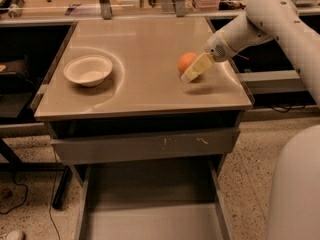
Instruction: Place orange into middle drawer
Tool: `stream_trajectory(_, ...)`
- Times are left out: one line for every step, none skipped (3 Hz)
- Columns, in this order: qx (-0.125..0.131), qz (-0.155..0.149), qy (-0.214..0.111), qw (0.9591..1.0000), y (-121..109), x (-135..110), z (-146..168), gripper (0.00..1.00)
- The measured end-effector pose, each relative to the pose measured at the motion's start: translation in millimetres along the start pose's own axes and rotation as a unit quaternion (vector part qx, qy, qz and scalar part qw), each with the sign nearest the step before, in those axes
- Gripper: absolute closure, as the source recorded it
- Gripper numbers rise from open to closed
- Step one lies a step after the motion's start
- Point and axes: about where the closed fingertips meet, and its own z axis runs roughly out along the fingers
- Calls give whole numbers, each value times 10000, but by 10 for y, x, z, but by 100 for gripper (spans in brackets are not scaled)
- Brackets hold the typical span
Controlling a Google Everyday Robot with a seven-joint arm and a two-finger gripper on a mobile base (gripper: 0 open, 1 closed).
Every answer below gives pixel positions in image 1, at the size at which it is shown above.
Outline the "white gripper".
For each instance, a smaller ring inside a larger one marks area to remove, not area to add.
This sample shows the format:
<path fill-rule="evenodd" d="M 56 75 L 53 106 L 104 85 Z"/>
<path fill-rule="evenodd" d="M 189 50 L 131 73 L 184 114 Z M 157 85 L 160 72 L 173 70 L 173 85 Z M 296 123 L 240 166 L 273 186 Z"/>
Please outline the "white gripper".
<path fill-rule="evenodd" d="M 207 53 L 197 55 L 185 72 L 180 74 L 183 82 L 189 83 L 196 79 L 213 66 L 214 60 L 224 62 L 237 54 L 237 52 L 229 46 L 221 30 L 216 31 L 210 36 L 204 46 L 204 50 Z"/>

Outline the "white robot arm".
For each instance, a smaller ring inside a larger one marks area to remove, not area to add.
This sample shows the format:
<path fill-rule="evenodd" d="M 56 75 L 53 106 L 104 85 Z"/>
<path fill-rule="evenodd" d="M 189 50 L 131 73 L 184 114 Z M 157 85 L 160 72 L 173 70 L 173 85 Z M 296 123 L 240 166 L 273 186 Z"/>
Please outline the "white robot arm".
<path fill-rule="evenodd" d="M 207 41 L 205 52 L 181 73 L 188 83 L 247 47 L 275 40 L 320 106 L 320 36 L 291 0 L 248 0 L 245 12 Z M 267 240 L 320 240 L 320 126 L 293 136 L 273 174 Z"/>

